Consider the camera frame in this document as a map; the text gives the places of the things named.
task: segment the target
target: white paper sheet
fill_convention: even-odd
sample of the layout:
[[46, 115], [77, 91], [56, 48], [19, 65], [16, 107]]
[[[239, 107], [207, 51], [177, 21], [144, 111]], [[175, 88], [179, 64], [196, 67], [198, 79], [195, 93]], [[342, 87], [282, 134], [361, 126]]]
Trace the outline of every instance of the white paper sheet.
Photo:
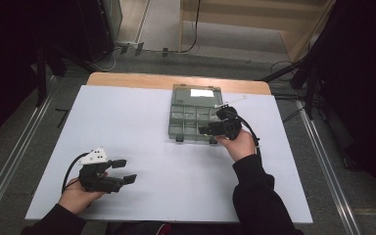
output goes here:
[[[224, 101], [244, 96], [222, 95]], [[127, 160], [125, 168], [109, 169], [109, 176], [136, 173], [136, 182], [94, 202], [82, 217], [237, 222], [232, 206], [238, 183], [233, 161], [222, 146], [168, 139], [170, 99], [170, 90], [82, 86], [26, 219], [42, 218], [58, 202], [75, 157], [103, 146], [111, 160]], [[263, 167], [275, 177], [275, 191], [292, 220], [312, 222], [274, 98], [248, 94], [233, 107], [260, 138]], [[79, 170], [75, 166], [70, 178], [78, 176]]]

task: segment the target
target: metal rail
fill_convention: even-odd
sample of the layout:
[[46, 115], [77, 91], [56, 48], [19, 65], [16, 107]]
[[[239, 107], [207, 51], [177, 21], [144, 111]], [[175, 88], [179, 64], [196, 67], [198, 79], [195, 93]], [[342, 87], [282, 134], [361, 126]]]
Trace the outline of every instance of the metal rail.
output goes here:
[[5, 162], [4, 166], [2, 167], [2, 170], [0, 172], [0, 200], [2, 196], [5, 193], [5, 190], [7, 189], [12, 177], [14, 176], [14, 173], [16, 172], [18, 165], [20, 164], [24, 153], [26, 151], [26, 148], [29, 145], [29, 142], [31, 141], [35, 130], [37, 129], [39, 123], [41, 122], [43, 116], [45, 115], [45, 112], [47, 111], [48, 105], [51, 103], [54, 88], [57, 84], [57, 79], [55, 76], [52, 76], [49, 81], [49, 93], [47, 98], [43, 101], [41, 107], [36, 108], [35, 111], [32, 113], [31, 118], [28, 121], [28, 124], [26, 125], [25, 129], [23, 130], [23, 133], [21, 137], [19, 138], [17, 144], [15, 145], [11, 155], [9, 156], [8, 160]]
[[[303, 102], [300, 101], [297, 102], [297, 105], [299, 109], [304, 107]], [[337, 175], [329, 161], [328, 154], [323, 147], [315, 124], [313, 120], [309, 119], [305, 110], [301, 111], [301, 116], [347, 234], [360, 235], [361, 231], [355, 221], [355, 217], [353, 216], [353, 210], [347, 201]]]

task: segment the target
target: black cloth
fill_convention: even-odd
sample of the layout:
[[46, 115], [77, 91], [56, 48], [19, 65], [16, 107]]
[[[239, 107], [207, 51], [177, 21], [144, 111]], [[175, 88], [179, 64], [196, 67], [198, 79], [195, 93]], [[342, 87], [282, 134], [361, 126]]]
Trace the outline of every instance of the black cloth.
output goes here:
[[[264, 234], [264, 235], [302, 235], [302, 231], [295, 228], [282, 200], [274, 192], [274, 177], [266, 174], [261, 165], [261, 158], [250, 155], [233, 165], [239, 184], [234, 189], [233, 204], [241, 225], [239, 229], [233, 225], [201, 225], [201, 224], [172, 224], [168, 235], [191, 234]], [[126, 224], [115, 235], [140, 231], [141, 226], [160, 229], [161, 224], [154, 222]], [[69, 211], [56, 205], [41, 221], [23, 230], [22, 235], [29, 234], [80, 234], [85, 220], [73, 215]]]

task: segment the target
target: person's right hand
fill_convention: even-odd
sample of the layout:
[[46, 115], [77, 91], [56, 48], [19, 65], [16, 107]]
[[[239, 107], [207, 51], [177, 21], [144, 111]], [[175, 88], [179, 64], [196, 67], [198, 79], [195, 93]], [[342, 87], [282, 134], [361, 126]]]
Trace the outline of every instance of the person's right hand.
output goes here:
[[240, 129], [240, 133], [235, 140], [229, 140], [222, 135], [215, 136], [215, 140], [227, 149], [234, 162], [256, 153], [252, 134], [244, 129]]

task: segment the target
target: hand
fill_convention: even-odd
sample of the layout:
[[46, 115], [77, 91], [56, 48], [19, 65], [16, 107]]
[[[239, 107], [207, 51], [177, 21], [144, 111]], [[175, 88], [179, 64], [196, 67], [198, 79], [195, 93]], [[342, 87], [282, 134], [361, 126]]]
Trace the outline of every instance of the hand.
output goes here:
[[105, 192], [86, 192], [77, 178], [70, 180], [60, 198], [59, 205], [68, 211], [79, 214], [84, 211], [94, 200], [101, 198]]
[[215, 136], [215, 140], [228, 150], [228, 154], [230, 154], [234, 162], [256, 153], [252, 134], [244, 129], [240, 129], [240, 133], [235, 140], [229, 140], [221, 135]]

